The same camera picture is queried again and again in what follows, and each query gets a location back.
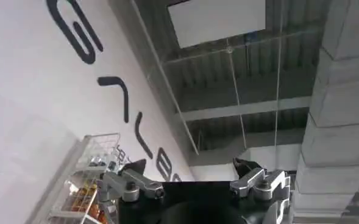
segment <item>metal bracket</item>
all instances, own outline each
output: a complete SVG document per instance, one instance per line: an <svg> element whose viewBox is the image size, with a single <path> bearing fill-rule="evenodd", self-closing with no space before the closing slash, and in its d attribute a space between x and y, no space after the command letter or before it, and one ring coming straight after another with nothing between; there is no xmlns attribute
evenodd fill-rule
<svg viewBox="0 0 359 224"><path fill-rule="evenodd" d="M121 175L127 181L135 182L147 198L161 198L164 196L163 185L160 182L152 181L132 169L122 171Z"/></svg>
<svg viewBox="0 0 359 224"><path fill-rule="evenodd" d="M282 170L276 170L266 177L265 170L255 168L240 180L230 183L230 190L240 198L247 197L251 188L257 199L276 199L262 224L281 224L283 212L290 205L290 177L286 177Z"/></svg>
<svg viewBox="0 0 359 224"><path fill-rule="evenodd" d="M256 198L261 200L289 198L290 177L286 177L282 170L273 171L261 184L254 186L254 194Z"/></svg>
<svg viewBox="0 0 359 224"><path fill-rule="evenodd" d="M255 168L239 180L232 181L229 188L240 198L247 197L249 190L265 178L265 170Z"/></svg>

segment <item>bolt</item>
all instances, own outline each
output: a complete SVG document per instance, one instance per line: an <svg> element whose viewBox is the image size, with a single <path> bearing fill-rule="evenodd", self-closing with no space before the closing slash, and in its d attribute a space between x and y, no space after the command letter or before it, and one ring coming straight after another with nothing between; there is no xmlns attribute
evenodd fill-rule
<svg viewBox="0 0 359 224"><path fill-rule="evenodd" d="M135 188L136 188L135 182L131 181L131 182L126 183L126 190L127 191L132 191Z"/></svg>
<svg viewBox="0 0 359 224"><path fill-rule="evenodd" d="M227 47L227 53L232 54L233 53L233 47Z"/></svg>
<svg viewBox="0 0 359 224"><path fill-rule="evenodd" d="M269 181L267 179L264 179L259 183L258 186L261 187L261 188L267 188L267 187L270 186L270 184L269 184Z"/></svg>
<svg viewBox="0 0 359 224"><path fill-rule="evenodd" d="M238 197L239 196L239 191L237 189L232 190L231 194L232 194L233 197Z"/></svg>
<svg viewBox="0 0 359 224"><path fill-rule="evenodd" d="M163 189L157 189L155 192L156 198L161 198L164 196L164 194L165 194L165 192Z"/></svg>

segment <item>ceiling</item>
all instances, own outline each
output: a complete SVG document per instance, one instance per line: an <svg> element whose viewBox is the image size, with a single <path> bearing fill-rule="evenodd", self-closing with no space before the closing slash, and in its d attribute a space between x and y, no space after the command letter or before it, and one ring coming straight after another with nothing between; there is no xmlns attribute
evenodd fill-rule
<svg viewBox="0 0 359 224"><path fill-rule="evenodd" d="M281 0L267 0L265 30L185 49L166 11L180 1L157 2L137 1L199 150L215 149L217 139L274 131L276 113L278 130L305 128L329 0L286 0L283 10Z"/></svg>

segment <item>white wall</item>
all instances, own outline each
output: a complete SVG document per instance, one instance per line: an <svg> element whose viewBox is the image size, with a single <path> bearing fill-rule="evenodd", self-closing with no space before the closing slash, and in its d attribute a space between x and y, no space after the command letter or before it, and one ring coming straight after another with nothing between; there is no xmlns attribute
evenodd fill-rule
<svg viewBox="0 0 359 224"><path fill-rule="evenodd" d="M210 166L192 166L190 168L197 181L232 181L239 178L232 163Z"/></svg>
<svg viewBox="0 0 359 224"><path fill-rule="evenodd" d="M301 144L253 147L242 153L238 158L259 163L269 171L297 170ZM197 181L230 181L237 180L238 175L232 163L208 166L191 166Z"/></svg>
<svg viewBox="0 0 359 224"><path fill-rule="evenodd" d="M67 151L84 135L119 131L131 160L146 158L134 133L139 111L141 135L154 154L146 175L163 180L155 168L163 147L173 173L193 180L109 5L78 3L104 47L99 52L93 45L92 65L75 53L44 1L0 1L0 223L25 222ZM80 23L66 1L59 1L59 9L67 25ZM96 82L110 75L127 85L128 124L121 88Z"/></svg>

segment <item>black lettering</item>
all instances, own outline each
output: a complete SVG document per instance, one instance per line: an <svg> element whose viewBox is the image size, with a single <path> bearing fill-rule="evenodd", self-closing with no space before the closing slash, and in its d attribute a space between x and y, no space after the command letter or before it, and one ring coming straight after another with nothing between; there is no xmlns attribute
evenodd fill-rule
<svg viewBox="0 0 359 224"><path fill-rule="evenodd" d="M178 173L175 173L175 174L172 176L172 181L173 181L173 182L182 182L182 180L180 179Z"/></svg>
<svg viewBox="0 0 359 224"><path fill-rule="evenodd" d="M149 149L148 145L145 143L143 137L141 137L140 135L140 123L141 123L141 118L143 118L143 113L142 112L138 112L137 114L137 118L136 118L136 124L135 124L135 135L136 135L136 139L138 141L138 143L140 143L140 145L142 146L142 148L144 149L145 153L147 153L147 156L152 159L154 157L154 155L152 154L151 150Z"/></svg>
<svg viewBox="0 0 359 224"><path fill-rule="evenodd" d="M160 172L160 175L166 180L170 181L172 174L172 164L169 160L165 150L163 148L159 148L156 157L156 168Z"/></svg>
<svg viewBox="0 0 359 224"><path fill-rule="evenodd" d="M68 42L72 45L78 56L87 64L93 64L95 62L95 51L93 45L87 38L86 34L83 32L81 25L77 22L73 22L73 27L75 32L78 34L80 39L82 40L84 46L87 48L87 53L83 50L82 46L77 41L76 37L73 35L72 31L69 29L68 25L62 18L59 8L57 7L57 3L59 0L46 0L46 4L48 6L48 10L55 21L56 25L62 30L64 35L67 37ZM88 34L90 35L91 39L93 39L96 47L102 52L104 50L101 41L99 40L98 36L95 34L94 29L88 22L86 16L84 15L82 9L80 8L79 4L76 0L67 0L68 3L71 4L72 8L80 18L82 24L86 28Z"/></svg>
<svg viewBox="0 0 359 224"><path fill-rule="evenodd" d="M98 85L100 86L111 86L111 85L119 85L124 93L124 121L125 123L129 122L129 95L128 89L124 81L117 76L108 76L108 77L100 77L98 78Z"/></svg>

